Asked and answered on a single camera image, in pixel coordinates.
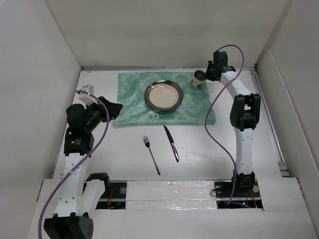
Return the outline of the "steel cup with white band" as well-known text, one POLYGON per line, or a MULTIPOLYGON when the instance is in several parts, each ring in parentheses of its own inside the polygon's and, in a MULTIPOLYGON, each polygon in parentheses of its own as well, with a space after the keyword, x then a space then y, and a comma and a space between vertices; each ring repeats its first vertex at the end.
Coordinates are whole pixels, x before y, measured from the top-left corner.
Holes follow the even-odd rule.
POLYGON ((194 76, 191 80, 191 84, 195 88, 201 88, 205 80, 206 80, 205 72, 201 70, 197 70, 194 72, 194 76))

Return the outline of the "green satin tablecloth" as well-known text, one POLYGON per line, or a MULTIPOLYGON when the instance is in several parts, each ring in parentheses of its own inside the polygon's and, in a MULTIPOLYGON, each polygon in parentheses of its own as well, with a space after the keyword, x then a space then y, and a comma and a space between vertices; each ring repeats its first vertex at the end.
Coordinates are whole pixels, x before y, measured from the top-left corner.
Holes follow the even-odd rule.
POLYGON ((117 125, 204 125, 211 106, 207 85, 191 85, 193 72, 138 72, 118 75, 118 103, 123 105, 117 125), (145 100, 145 90, 158 80, 170 80, 183 90, 183 100, 177 109, 160 112, 145 100))

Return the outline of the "silver fork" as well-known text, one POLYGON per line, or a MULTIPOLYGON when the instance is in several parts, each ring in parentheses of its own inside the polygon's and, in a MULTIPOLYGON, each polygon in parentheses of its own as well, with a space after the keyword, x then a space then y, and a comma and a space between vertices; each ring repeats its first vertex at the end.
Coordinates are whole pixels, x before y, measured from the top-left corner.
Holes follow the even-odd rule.
POLYGON ((155 160, 155 158, 154 158, 154 156, 153 156, 153 153, 152 153, 152 151, 151 151, 151 149, 150 149, 150 141, 149 141, 148 137, 147 137, 147 136, 143 136, 143 140, 144 140, 145 146, 148 148, 148 150, 149 150, 149 152, 150 152, 150 154, 151 154, 151 157, 152 157, 152 160, 153 160, 153 162, 154 162, 154 165, 155 165, 157 174, 158 174, 158 175, 161 175, 160 169, 159 169, 159 167, 158 167, 158 165, 157 165, 157 163, 156 163, 156 160, 155 160))

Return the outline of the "round metal plate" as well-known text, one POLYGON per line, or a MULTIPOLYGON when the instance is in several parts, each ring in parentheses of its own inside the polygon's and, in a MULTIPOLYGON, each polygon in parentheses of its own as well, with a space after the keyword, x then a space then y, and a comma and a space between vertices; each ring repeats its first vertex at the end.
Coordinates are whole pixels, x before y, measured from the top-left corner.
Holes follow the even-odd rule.
POLYGON ((145 90, 145 101, 154 110, 172 111, 182 102, 184 92, 175 82, 158 80, 152 82, 145 90))

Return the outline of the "black handled table knife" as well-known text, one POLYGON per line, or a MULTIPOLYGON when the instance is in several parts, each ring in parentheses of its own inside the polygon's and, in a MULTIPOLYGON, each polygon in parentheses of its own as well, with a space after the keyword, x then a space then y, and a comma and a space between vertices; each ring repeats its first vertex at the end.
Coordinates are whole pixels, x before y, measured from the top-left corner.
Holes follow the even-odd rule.
POLYGON ((176 147, 175 147, 175 145, 174 145, 174 140, 173 140, 173 138, 172 138, 172 136, 171 136, 171 134, 170 134, 168 128, 167 128, 165 125, 164 125, 163 127, 164 127, 164 129, 165 129, 165 132, 166 132, 166 134, 167 134, 167 137, 168 137, 168 140, 169 140, 169 142, 170 142, 171 148, 172 148, 172 150, 173 150, 175 159, 176 159, 177 162, 179 162, 179 155, 178 155, 177 149, 176 149, 176 147))

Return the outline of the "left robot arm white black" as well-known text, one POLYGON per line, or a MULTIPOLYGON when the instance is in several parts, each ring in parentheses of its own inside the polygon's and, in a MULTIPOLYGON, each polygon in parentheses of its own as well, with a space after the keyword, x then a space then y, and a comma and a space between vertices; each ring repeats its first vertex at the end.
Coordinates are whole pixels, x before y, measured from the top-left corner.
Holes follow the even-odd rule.
POLYGON ((68 128, 64 139, 63 179, 54 189, 59 200, 51 218, 41 217, 38 236, 45 231, 51 239, 90 239, 93 236, 92 215, 100 197, 111 193, 107 173, 85 176, 93 150, 93 130, 99 123, 109 124, 118 117, 123 105, 104 97, 89 96, 83 104, 73 104, 66 110, 68 128))

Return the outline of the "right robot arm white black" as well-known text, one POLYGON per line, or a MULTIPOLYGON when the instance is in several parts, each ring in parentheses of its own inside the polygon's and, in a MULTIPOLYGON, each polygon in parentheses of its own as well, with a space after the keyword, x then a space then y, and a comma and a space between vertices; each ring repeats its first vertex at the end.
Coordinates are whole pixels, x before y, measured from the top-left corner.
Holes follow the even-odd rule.
POLYGON ((240 72, 228 65, 225 51, 213 53, 213 60, 208 62, 205 78, 218 81, 233 99, 230 112, 230 123, 234 127, 236 137, 236 158, 231 157, 234 164, 230 184, 230 195, 242 196, 255 184, 253 168, 253 136, 260 120, 261 97, 249 91, 239 79, 240 72))

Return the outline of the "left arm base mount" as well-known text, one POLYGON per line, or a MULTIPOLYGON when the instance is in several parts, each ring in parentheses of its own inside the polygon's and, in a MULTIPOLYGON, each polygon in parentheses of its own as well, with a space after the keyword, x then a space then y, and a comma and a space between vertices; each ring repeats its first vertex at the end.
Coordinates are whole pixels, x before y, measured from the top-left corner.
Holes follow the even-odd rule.
POLYGON ((98 201, 96 209, 118 210, 126 208, 127 181, 111 181, 110 189, 98 201))

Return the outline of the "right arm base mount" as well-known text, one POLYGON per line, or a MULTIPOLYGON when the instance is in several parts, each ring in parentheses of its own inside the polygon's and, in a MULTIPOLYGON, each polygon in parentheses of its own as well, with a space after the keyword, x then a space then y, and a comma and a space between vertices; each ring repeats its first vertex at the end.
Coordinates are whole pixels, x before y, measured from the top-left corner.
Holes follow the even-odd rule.
POLYGON ((251 189, 235 190, 231 202, 228 204, 232 192, 229 180, 216 181, 210 195, 216 199, 218 209, 263 209, 258 182, 255 181, 251 189))

